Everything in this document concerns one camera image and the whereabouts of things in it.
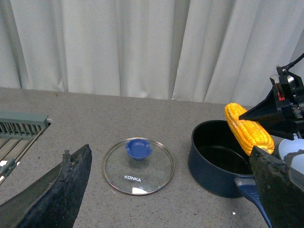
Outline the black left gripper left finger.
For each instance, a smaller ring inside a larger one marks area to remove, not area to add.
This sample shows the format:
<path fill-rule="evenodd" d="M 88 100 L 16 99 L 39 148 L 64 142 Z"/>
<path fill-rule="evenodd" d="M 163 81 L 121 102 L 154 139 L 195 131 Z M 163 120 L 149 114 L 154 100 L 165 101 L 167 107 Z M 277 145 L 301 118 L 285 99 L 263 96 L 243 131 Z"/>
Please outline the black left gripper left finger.
<path fill-rule="evenodd" d="M 92 164 L 85 144 L 0 206 L 2 228 L 71 228 L 78 216 Z"/>

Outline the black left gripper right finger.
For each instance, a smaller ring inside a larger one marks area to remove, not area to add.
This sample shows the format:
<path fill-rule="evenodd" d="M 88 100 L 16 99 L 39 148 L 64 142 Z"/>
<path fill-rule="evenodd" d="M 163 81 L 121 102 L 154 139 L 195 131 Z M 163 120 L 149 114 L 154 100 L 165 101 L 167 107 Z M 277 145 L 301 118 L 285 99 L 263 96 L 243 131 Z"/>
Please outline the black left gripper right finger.
<path fill-rule="evenodd" d="M 262 206 L 274 228 L 304 226 L 304 175 L 254 146 L 249 157 Z"/>

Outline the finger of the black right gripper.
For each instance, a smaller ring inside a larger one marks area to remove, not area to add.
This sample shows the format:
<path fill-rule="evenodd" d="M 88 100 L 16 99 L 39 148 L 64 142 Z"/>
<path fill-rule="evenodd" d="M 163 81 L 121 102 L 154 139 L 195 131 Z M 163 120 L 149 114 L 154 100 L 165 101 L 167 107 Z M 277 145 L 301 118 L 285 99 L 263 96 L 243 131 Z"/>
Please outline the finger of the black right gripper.
<path fill-rule="evenodd" d="M 261 121 L 260 124 L 263 128 L 270 134 L 280 138 L 294 140 L 294 138 L 299 138 L 299 131 L 296 123 L 291 121 Z"/>
<path fill-rule="evenodd" d="M 275 85 L 267 97 L 255 107 L 245 112 L 239 117 L 239 120 L 249 120 L 256 122 L 278 123 L 285 120 L 283 108 L 285 99 L 280 100 L 280 92 Z"/>

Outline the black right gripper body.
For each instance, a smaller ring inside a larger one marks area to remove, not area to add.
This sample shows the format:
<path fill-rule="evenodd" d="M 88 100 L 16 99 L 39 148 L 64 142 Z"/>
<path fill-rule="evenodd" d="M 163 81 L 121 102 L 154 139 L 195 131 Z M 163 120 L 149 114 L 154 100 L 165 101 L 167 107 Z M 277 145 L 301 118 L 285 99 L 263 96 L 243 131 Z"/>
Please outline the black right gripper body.
<path fill-rule="evenodd" d="M 290 138 L 304 136 L 304 84 L 302 78 L 289 72 L 288 66 L 277 66 L 278 75 L 271 79 L 275 105 L 278 112 L 277 126 Z"/>

